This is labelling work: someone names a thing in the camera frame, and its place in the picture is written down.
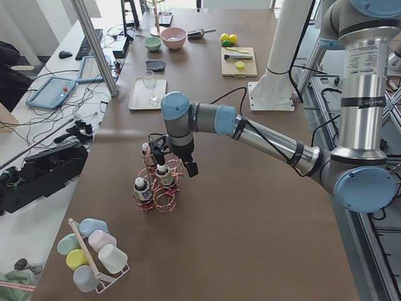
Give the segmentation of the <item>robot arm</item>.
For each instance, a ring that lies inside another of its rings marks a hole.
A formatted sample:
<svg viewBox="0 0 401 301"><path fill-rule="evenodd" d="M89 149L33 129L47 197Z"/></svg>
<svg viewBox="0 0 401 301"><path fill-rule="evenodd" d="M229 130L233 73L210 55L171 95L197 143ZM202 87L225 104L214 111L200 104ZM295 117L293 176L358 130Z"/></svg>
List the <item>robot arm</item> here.
<svg viewBox="0 0 401 301"><path fill-rule="evenodd" d="M291 166L312 178L343 207L373 213L395 197L395 181L380 150L383 110L386 106L388 52L400 33L399 1L334 1L327 5L321 37L345 48L338 145L331 152L238 115L233 107L191 102L181 92L161 101L166 134L150 141L159 164L173 153L189 176L198 173L192 158L193 135L210 132L228 135Z"/></svg>

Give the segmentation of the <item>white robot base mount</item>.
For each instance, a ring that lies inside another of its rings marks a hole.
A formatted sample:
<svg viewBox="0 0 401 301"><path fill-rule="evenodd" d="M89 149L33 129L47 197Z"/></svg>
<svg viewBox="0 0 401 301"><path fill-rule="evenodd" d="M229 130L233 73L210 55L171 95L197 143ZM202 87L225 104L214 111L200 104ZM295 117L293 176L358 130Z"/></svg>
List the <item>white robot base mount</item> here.
<svg viewBox="0 0 401 301"><path fill-rule="evenodd" d="M248 83L252 111L294 111L294 87L289 79L290 69L314 5L312 0L292 0L283 3L266 72L258 82Z"/></svg>

